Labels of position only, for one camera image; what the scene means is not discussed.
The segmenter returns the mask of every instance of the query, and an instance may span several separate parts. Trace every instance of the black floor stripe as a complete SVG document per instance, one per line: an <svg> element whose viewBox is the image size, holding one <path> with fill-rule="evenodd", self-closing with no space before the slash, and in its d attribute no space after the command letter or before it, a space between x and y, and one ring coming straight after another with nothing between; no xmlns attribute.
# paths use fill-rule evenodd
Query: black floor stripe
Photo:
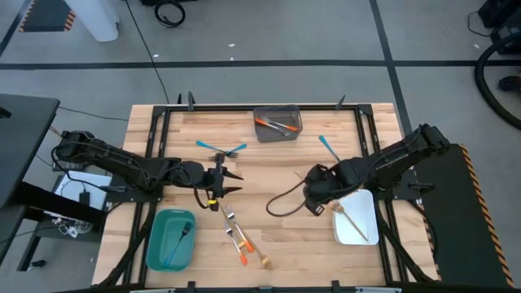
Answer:
<svg viewBox="0 0 521 293"><path fill-rule="evenodd" d="M247 67L474 67L473 60L245 60L156 62L157 68L247 68ZM488 66L521 66L521 60L490 60ZM150 62L119 63L0 63L0 70L141 69Z"/></svg>
<svg viewBox="0 0 521 293"><path fill-rule="evenodd" d="M382 45L383 58L387 63L387 72L389 73L389 80L391 81L392 92L396 100L396 109L398 110L398 116L400 117L401 128L404 130L405 135L413 132L410 125L409 115L407 114L407 107L405 106L404 95L401 92L400 81L398 80L398 74L396 68L392 62L391 48L389 47L389 41L385 34L385 28L383 28L382 16L380 15L380 9L376 0L370 0L371 10L373 11L374 22L376 23L376 31L380 39L380 45Z"/></svg>
<svg viewBox="0 0 521 293"><path fill-rule="evenodd" d="M0 43L0 57L2 57L3 51L6 50L7 44L9 44L9 41L13 37L13 34L15 34L15 31L18 28L18 24L20 24L20 21L22 21L22 19L24 18L25 11L27 10L27 7L30 3L31 0L24 0L24 4L22 4L22 7L18 10L18 14L11 23L11 26L7 30L6 35L3 37L2 42Z"/></svg>

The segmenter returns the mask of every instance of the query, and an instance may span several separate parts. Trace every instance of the orange-handled fork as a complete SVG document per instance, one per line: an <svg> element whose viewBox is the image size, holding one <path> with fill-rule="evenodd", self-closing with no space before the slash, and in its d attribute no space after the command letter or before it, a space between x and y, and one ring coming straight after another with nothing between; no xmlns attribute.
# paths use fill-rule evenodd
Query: orange-handled fork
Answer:
<svg viewBox="0 0 521 293"><path fill-rule="evenodd" d="M237 228L237 231L240 234L240 237L244 240L244 244L246 245L247 251L250 253L253 253L255 251L255 248L253 247L252 243L249 241L249 239L244 235L243 230L237 224L237 221L235 220L235 214L234 211L227 205L221 205L222 211L225 213L226 217L235 224L235 228Z"/></svg>
<svg viewBox="0 0 521 293"><path fill-rule="evenodd" d="M262 120L260 117L255 118L255 122L259 123L259 124L262 124L264 126L268 126L268 127L272 128L272 129L275 129L275 130L277 130L279 132L282 132L282 135L284 135L284 136L290 135L289 131L286 131L285 129L280 129L279 127L277 127L275 125L271 125L270 123Z"/></svg>
<svg viewBox="0 0 521 293"><path fill-rule="evenodd" d="M225 228L226 233L231 237L231 240L234 242L235 248L237 249L237 252L239 253L239 256L241 257L241 262L243 265L247 265L247 258L244 256L243 252L239 248L239 245L237 244L237 240L235 240L234 232L230 227L230 224L228 224L228 221L224 221L222 223L222 226Z"/></svg>
<svg viewBox="0 0 521 293"><path fill-rule="evenodd" d="M275 121L271 120L270 118L266 118L266 117L259 117L259 118L261 118L264 122L269 123L271 125L278 125L278 126L281 126L281 127L285 128L285 129L289 129L289 130L295 131L295 132L297 132L299 130L295 126L284 125L282 123L275 122Z"/></svg>

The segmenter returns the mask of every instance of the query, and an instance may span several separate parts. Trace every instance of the gray container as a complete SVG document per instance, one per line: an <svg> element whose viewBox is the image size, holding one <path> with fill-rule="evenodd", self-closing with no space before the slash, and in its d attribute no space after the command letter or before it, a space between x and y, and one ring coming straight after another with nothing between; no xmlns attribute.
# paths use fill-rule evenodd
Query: gray container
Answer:
<svg viewBox="0 0 521 293"><path fill-rule="evenodd" d="M298 131L291 131L281 126L280 129L285 129L290 135L284 136L282 132L272 129L268 126L255 122L257 117L265 117L274 122L278 122L288 126L295 126ZM302 120L300 119L300 110L296 105L284 106L268 106L256 107L253 109L253 123L255 124L255 133L259 142L285 142L296 140L302 131Z"/></svg>

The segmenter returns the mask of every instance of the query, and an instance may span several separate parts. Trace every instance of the white tray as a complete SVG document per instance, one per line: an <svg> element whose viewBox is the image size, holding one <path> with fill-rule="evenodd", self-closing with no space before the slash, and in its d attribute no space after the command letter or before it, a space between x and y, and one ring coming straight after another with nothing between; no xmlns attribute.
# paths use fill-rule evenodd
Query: white tray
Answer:
<svg viewBox="0 0 521 293"><path fill-rule="evenodd" d="M346 245L375 245L378 243L378 227L371 192L357 190L353 194L343 197L339 202L369 241L360 236L344 214L338 212L333 212L335 240Z"/></svg>

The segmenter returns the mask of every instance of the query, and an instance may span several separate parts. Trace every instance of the gray floor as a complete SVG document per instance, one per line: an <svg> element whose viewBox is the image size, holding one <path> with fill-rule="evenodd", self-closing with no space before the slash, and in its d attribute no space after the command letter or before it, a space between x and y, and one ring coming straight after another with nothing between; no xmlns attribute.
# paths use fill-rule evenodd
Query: gray floor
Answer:
<svg viewBox="0 0 521 293"><path fill-rule="evenodd" d="M0 63L147 62L148 56L124 2L113 2L121 23L114 42L98 43L80 20L68 33L15 33ZM395 60L473 60L491 44L466 30L466 15L483 1L378 0ZM369 1L199 0L185 5L180 28L161 27L150 7L130 0L156 61L284 59L383 60ZM22 5L7 0L0 11L0 37ZM479 20L473 27L483 29ZM468 146L516 284L521 284L517 178L521 133L487 107L472 68L397 68L405 105L416 125L437 125L452 141ZM518 68L487 68L490 85ZM385 67L161 68L170 99L191 90L198 103L395 102ZM0 92L59 98L62 106L105 116L128 117L136 103L164 103L153 69L0 71ZM521 116L519 94L497 93ZM121 144L125 122L104 121L59 110L58 130L84 129ZM38 154L50 161L58 138L49 133ZM25 180L50 189L57 173L34 160ZM25 222L20 232L31 230ZM17 273L28 237L16 239L0 266L0 292L61 291L90 284L99 246L42 240L36 258L43 270Z"/></svg>

